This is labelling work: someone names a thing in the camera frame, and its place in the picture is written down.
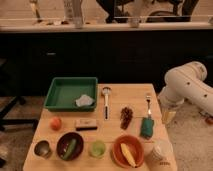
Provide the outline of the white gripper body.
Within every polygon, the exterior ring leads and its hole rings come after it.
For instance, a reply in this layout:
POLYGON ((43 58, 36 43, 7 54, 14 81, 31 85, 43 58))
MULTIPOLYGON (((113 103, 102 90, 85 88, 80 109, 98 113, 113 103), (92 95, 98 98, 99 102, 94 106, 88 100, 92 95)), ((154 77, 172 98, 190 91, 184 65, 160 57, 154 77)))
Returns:
POLYGON ((170 105, 169 103, 167 103, 164 100, 160 101, 161 104, 161 113, 162 113, 162 123, 167 125, 169 124, 172 119, 175 117, 176 115, 176 108, 174 105, 170 105))

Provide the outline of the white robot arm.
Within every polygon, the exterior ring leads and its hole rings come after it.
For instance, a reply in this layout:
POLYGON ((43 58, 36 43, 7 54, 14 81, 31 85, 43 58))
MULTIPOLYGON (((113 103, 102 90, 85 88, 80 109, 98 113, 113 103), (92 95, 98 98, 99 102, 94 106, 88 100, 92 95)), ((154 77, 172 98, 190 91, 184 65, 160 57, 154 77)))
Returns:
POLYGON ((205 65, 197 61, 166 72, 165 86, 158 94, 163 124, 168 124, 174 118, 176 110, 186 99, 213 117, 213 87, 204 82, 206 77, 205 65))

